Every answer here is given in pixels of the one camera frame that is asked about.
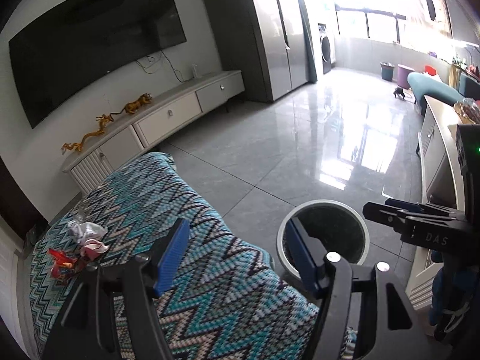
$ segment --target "television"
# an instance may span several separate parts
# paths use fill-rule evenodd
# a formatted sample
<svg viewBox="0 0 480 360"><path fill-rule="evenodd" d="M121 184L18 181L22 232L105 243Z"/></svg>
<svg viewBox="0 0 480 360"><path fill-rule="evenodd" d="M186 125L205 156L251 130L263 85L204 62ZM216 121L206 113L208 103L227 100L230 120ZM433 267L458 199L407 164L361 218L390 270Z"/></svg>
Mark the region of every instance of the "television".
<svg viewBox="0 0 480 360"><path fill-rule="evenodd" d="M174 0L66 0L9 42L32 128L73 94L121 66L186 42Z"/></svg>

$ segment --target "washing machine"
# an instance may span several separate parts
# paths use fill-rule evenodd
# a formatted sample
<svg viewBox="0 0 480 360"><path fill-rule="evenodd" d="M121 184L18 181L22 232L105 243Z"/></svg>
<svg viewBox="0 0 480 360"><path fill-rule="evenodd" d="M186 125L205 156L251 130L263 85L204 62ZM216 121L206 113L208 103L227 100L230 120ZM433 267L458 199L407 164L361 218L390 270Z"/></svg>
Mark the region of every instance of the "washing machine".
<svg viewBox="0 0 480 360"><path fill-rule="evenodd" d="M322 45L323 74L332 70L331 47L328 39L326 24L318 23L318 32L320 33L320 44Z"/></svg>

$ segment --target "silver refrigerator door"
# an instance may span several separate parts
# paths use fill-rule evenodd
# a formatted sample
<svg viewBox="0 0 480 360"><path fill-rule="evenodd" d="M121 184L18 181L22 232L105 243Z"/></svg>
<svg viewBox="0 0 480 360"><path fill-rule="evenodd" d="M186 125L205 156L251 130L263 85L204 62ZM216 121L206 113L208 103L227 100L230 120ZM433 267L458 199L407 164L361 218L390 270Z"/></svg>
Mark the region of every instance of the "silver refrigerator door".
<svg viewBox="0 0 480 360"><path fill-rule="evenodd" d="M308 61L298 0L279 0L288 42L292 89L308 81Z"/></svg>
<svg viewBox="0 0 480 360"><path fill-rule="evenodd" d="M253 0L265 47L273 100L292 90L289 59L277 0Z"/></svg>

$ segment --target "tile floor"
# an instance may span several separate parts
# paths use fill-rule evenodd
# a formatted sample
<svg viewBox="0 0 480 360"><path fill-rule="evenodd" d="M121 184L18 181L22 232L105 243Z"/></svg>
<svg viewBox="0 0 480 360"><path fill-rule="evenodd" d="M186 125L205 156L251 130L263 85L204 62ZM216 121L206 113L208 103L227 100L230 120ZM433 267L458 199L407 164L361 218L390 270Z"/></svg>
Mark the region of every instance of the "tile floor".
<svg viewBox="0 0 480 360"><path fill-rule="evenodd" d="M418 201L421 167L415 154L422 118L393 96L395 83L333 69L273 104L232 102L170 137L180 176L217 209L235 235L278 261L282 219L308 200L332 199L362 212L387 197ZM366 221L365 264L386 261L406 285L414 247L391 228Z"/></svg>

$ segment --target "purple bin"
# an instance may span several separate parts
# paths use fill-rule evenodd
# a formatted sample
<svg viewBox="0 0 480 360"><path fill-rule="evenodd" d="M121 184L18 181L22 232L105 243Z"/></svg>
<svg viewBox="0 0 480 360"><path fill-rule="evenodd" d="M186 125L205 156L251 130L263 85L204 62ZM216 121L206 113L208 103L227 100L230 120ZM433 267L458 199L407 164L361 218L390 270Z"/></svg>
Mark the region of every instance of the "purple bin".
<svg viewBox="0 0 480 360"><path fill-rule="evenodd" d="M411 67L405 66L404 64L398 65L398 77L397 77L397 84L400 88L403 89L410 89L410 85L407 81L407 78L411 72L414 72L415 69Z"/></svg>

